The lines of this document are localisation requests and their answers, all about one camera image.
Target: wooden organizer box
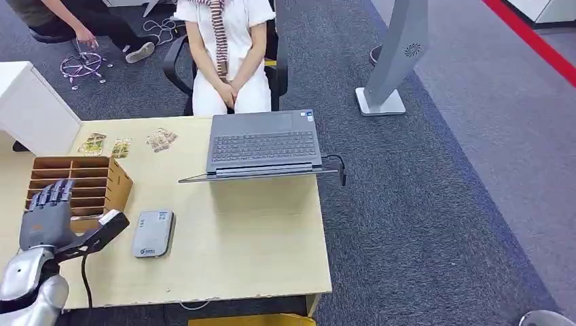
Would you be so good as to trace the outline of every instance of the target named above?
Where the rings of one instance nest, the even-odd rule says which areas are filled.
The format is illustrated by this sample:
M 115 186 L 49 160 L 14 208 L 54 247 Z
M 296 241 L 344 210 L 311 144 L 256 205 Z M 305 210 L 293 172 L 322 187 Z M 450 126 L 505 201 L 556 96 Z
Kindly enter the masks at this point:
M 95 228 L 98 217 L 111 209 L 123 211 L 133 184 L 132 179 L 113 158 L 35 158 L 25 209 L 30 207 L 35 193 L 59 179 L 75 181 L 70 199 L 70 226 L 76 233 Z

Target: red line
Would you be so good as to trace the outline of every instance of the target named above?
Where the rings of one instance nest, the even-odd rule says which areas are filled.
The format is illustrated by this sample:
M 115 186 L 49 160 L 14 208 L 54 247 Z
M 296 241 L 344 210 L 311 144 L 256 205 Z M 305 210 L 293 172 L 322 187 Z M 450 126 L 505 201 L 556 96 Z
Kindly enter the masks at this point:
M 564 76 L 572 86 L 576 87 L 576 68 L 574 65 L 536 34 L 514 11 L 502 3 L 502 0 L 484 0 L 484 3 L 536 51 L 542 59 Z

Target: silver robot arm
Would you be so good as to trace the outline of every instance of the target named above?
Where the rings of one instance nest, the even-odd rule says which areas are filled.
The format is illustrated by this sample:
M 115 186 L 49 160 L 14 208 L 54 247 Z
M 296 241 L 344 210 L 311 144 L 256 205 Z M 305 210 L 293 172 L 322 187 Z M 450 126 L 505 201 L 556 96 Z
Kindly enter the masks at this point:
M 130 222 L 112 210 L 98 227 L 77 236 L 70 230 L 72 180 L 60 180 L 33 196 L 22 216 L 20 248 L 0 285 L 0 325 L 53 326 L 68 298 L 60 262 L 98 252 Z
M 42 267 L 54 255 L 46 248 L 29 249 L 8 263 L 0 301 L 0 325 L 52 326 L 68 298 L 68 282 L 59 274 L 42 280 Z

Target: gray kiosk stand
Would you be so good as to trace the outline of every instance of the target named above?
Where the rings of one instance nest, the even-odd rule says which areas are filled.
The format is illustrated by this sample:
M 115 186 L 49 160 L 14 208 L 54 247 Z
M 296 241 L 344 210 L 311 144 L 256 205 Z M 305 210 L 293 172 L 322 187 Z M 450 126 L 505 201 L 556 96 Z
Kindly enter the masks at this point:
M 379 58 L 372 58 L 377 63 L 368 84 L 356 88 L 362 115 L 406 112 L 396 87 L 412 71 L 428 46 L 428 0 L 396 0 Z

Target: chair armrest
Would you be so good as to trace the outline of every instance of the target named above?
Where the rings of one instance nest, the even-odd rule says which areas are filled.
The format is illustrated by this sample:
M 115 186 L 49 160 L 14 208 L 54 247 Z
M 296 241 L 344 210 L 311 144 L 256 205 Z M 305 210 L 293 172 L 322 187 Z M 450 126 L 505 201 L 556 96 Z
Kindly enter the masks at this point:
M 188 36 L 184 35 L 176 41 L 172 42 L 170 49 L 168 50 L 168 54 L 164 58 L 164 62 L 162 63 L 162 70 L 164 70 L 164 74 L 174 84 L 178 89 L 184 92 L 187 95 L 192 95 L 192 89 L 186 85 L 180 77 L 176 74 L 176 60 L 180 55 L 180 51 L 182 51 L 182 47 L 185 43 L 188 43 Z
M 276 55 L 276 80 L 278 81 L 278 95 L 288 92 L 288 51 L 284 41 L 278 38 L 278 54 Z

